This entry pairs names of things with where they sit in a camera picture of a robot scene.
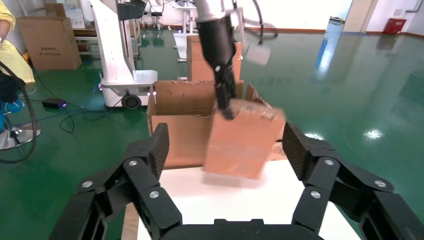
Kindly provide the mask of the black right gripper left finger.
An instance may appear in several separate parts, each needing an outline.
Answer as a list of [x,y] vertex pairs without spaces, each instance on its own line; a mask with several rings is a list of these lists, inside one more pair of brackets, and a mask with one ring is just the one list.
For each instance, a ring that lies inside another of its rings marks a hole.
[[159,182],[169,146],[166,123],[150,138],[130,143],[116,165],[78,184],[49,238],[103,240],[108,222],[130,203],[152,240],[181,225],[181,212]]

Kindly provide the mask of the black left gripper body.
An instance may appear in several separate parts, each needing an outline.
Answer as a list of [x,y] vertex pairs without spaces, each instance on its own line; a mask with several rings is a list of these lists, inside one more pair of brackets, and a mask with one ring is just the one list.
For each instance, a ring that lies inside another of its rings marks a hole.
[[233,57],[236,44],[232,21],[229,16],[197,24],[203,57],[213,70],[225,70],[233,74]]

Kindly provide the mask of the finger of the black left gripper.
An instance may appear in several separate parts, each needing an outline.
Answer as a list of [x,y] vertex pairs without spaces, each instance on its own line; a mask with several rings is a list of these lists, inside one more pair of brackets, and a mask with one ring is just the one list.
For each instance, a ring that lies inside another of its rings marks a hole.
[[236,97],[234,72],[231,69],[218,69],[214,72],[214,77],[218,108],[227,120],[233,120],[234,116],[230,107],[230,101]]

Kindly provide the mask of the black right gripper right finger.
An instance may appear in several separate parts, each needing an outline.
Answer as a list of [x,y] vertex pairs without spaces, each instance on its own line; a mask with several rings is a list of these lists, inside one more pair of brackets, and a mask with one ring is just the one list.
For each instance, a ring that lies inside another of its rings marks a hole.
[[346,160],[325,140],[287,122],[282,149],[304,190],[292,224],[318,233],[328,203],[359,224],[367,240],[421,240],[424,226],[386,179]]

